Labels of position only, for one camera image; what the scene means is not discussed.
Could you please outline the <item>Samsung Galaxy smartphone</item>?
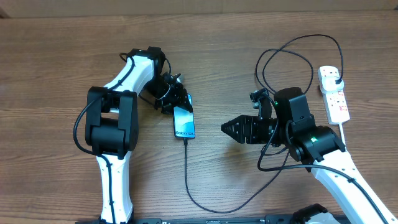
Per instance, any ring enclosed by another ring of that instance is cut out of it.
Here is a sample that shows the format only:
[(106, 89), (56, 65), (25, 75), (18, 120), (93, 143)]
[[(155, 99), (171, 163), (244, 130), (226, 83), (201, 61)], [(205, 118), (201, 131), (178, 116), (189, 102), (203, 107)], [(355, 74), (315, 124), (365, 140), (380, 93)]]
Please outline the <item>Samsung Galaxy smartphone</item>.
[(193, 113), (178, 106), (174, 108), (174, 135), (176, 138), (195, 139)]

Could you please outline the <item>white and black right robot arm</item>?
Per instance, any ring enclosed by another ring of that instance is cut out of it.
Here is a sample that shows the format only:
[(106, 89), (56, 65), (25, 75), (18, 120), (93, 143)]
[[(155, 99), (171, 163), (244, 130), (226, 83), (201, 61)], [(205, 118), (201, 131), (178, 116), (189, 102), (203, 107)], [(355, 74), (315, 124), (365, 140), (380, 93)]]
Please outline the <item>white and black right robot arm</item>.
[(258, 116), (238, 116), (222, 124), (222, 132), (241, 144), (284, 145), (298, 162), (290, 169), (312, 173), (351, 223), (397, 223), (360, 174), (344, 142), (331, 128), (316, 125), (299, 87), (273, 96), (259, 90), (250, 97), (259, 105)]

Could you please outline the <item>white charger plug adapter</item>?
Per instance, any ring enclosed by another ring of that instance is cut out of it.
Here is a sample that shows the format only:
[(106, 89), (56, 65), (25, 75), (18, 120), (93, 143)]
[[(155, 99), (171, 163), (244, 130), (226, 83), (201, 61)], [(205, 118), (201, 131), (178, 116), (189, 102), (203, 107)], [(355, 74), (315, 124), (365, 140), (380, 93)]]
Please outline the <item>white charger plug adapter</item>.
[(341, 91), (345, 87), (344, 81), (337, 83), (337, 77), (321, 77), (320, 90), (323, 94), (330, 94), (336, 91)]

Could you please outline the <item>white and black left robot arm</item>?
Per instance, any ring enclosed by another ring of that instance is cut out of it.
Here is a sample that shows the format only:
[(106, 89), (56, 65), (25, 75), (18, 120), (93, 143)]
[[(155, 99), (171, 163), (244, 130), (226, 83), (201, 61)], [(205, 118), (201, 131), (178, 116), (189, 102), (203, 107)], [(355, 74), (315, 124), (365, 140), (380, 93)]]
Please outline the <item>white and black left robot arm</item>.
[(129, 194), (129, 160), (139, 137), (137, 98), (147, 90), (153, 107), (176, 115), (193, 106), (178, 75), (163, 72), (169, 60), (159, 47), (132, 49), (119, 55), (125, 62), (105, 86), (88, 90), (87, 103), (73, 127), (73, 140), (81, 151), (94, 155), (101, 172), (103, 208), (96, 223), (133, 223)]

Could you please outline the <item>white power strip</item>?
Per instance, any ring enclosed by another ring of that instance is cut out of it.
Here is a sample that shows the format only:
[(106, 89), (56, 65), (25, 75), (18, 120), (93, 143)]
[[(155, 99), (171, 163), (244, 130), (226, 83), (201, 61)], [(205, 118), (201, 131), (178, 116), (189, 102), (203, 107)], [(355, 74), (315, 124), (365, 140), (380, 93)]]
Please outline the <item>white power strip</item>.
[[(325, 65), (318, 69), (319, 82), (321, 77), (337, 77), (340, 79), (336, 67)], [(326, 109), (326, 116), (330, 124), (342, 124), (350, 120), (347, 102), (344, 91), (336, 91), (330, 94), (323, 94), (323, 101)]]

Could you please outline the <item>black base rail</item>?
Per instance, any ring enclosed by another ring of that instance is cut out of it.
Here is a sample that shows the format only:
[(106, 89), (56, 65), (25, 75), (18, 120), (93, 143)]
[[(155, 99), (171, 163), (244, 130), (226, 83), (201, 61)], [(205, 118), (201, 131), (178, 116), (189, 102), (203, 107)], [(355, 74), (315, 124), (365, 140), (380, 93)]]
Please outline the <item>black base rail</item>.
[(133, 224), (273, 224), (292, 223), (292, 215), (266, 215), (265, 217), (249, 218), (187, 218), (162, 220), (160, 218), (142, 218), (129, 221)]

